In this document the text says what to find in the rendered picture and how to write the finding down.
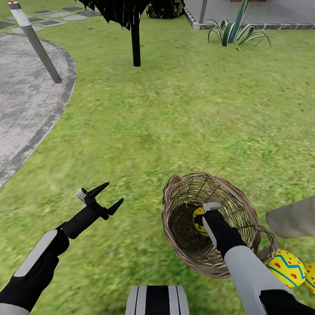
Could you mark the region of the robot trunk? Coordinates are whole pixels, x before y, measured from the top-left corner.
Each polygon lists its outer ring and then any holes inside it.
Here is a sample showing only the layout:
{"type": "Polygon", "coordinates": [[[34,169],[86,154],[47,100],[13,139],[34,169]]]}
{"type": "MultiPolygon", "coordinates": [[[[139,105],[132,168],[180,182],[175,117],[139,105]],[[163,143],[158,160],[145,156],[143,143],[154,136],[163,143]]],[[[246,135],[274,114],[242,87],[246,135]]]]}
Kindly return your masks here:
{"type": "Polygon", "coordinates": [[[189,315],[182,286],[132,286],[126,315],[189,315]]]}

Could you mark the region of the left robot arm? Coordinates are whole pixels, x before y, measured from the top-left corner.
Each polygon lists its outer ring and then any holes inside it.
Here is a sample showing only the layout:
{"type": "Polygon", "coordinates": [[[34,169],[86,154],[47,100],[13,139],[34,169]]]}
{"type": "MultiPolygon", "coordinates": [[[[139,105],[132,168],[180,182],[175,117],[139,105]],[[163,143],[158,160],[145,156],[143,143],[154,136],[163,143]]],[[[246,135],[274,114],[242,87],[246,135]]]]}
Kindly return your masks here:
{"type": "Polygon", "coordinates": [[[113,216],[124,199],[120,199],[109,209],[102,207],[94,199],[109,182],[87,191],[77,189],[76,198],[84,203],[84,208],[70,221],[45,233],[17,271],[10,282],[0,292],[0,315],[30,315],[42,291],[51,282],[59,258],[69,245],[99,217],[107,220],[113,216]]]}

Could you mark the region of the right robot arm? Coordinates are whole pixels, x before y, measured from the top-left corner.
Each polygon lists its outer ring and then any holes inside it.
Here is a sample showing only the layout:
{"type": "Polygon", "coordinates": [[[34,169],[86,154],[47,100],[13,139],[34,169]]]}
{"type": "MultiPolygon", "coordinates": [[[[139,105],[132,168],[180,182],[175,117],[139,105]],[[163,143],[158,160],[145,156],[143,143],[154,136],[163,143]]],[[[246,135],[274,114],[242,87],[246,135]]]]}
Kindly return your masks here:
{"type": "Polygon", "coordinates": [[[315,309],[301,303],[247,246],[240,231],[218,212],[219,201],[204,203],[204,214],[194,221],[204,226],[230,272],[246,315],[315,315],[315,309]]]}

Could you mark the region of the wicker basket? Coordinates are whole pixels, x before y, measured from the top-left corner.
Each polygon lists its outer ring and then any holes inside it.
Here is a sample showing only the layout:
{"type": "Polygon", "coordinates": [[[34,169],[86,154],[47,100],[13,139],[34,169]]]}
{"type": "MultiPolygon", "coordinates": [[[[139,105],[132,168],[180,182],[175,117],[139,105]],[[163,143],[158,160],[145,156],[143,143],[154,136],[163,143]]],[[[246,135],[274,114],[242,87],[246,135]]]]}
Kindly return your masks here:
{"type": "Polygon", "coordinates": [[[231,224],[228,218],[233,217],[235,221],[234,226],[238,231],[241,230],[244,234],[246,234],[248,229],[254,229],[255,235],[249,236],[246,244],[264,263],[264,265],[267,266],[266,263],[269,263],[278,252],[279,244],[276,239],[276,234],[267,230],[264,225],[260,224],[259,217],[257,216],[256,210],[252,206],[250,199],[240,189],[224,178],[215,177],[214,175],[205,172],[194,172],[189,175],[182,176],[181,178],[178,175],[172,175],[166,186],[163,188],[163,211],[161,213],[163,230],[167,235],[168,241],[174,249],[175,254],[191,269],[203,276],[214,277],[215,279],[229,279],[231,277],[230,272],[222,258],[221,252],[214,250],[215,246],[210,237],[203,238],[198,236],[193,239],[190,237],[189,231],[184,229],[183,232],[185,233],[186,238],[183,239],[183,235],[179,228],[187,225],[188,222],[185,221],[185,219],[187,214],[190,214],[191,211],[185,208],[185,211],[181,211],[178,215],[178,223],[174,220],[181,207],[191,206],[194,209],[203,207],[202,205],[204,203],[208,203],[210,200],[212,201],[214,199],[213,196],[218,199],[226,211],[229,210],[226,214],[222,207],[218,209],[218,212],[221,212],[224,215],[224,219],[228,224],[231,224]],[[204,200],[204,202],[192,199],[195,195],[191,191],[194,187],[194,181],[200,178],[204,179],[201,184],[202,188],[210,181],[217,184],[212,186],[213,189],[207,191],[208,197],[204,200]],[[187,189],[186,191],[185,188],[187,189]],[[226,196],[222,196],[217,192],[221,192],[223,189],[227,191],[225,193],[226,196]],[[182,202],[180,199],[181,197],[184,197],[182,202]],[[235,205],[235,211],[233,211],[232,207],[228,208],[226,203],[228,203],[229,200],[231,200],[235,205]],[[242,224],[239,223],[236,214],[239,216],[242,215],[242,224]],[[173,230],[171,224],[175,225],[173,230]],[[267,234],[270,245],[257,253],[258,247],[262,243],[262,232],[267,234]],[[180,240],[181,243],[175,238],[180,240]],[[193,252],[193,247],[191,245],[201,242],[203,239],[205,241],[204,244],[206,245],[205,248],[201,251],[198,250],[193,252]],[[185,244],[187,244],[187,249],[183,249],[185,244]]]}

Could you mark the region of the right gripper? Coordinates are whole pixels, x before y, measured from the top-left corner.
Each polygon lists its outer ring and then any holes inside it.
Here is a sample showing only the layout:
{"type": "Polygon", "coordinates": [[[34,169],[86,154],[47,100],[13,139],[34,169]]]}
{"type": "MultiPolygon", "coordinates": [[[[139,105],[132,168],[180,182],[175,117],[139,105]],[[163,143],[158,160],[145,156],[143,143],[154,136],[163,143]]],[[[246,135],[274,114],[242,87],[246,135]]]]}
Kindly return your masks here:
{"type": "Polygon", "coordinates": [[[203,226],[203,216],[205,214],[200,214],[200,215],[197,215],[195,218],[194,218],[194,221],[196,224],[198,224],[199,226],[203,226]]]}

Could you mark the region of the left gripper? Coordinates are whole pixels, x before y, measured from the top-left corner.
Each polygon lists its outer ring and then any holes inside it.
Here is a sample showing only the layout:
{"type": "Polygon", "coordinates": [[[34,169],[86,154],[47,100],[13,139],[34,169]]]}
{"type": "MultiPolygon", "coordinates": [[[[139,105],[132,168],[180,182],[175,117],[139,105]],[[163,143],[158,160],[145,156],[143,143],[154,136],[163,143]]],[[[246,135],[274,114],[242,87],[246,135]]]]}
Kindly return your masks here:
{"type": "Polygon", "coordinates": [[[109,209],[102,207],[94,199],[109,182],[106,182],[99,187],[88,192],[88,195],[84,197],[86,207],[80,210],[76,215],[73,216],[75,223],[83,230],[87,229],[91,224],[96,221],[99,217],[107,220],[109,216],[113,216],[119,206],[123,203],[124,199],[120,199],[117,203],[111,206],[109,209]]]}

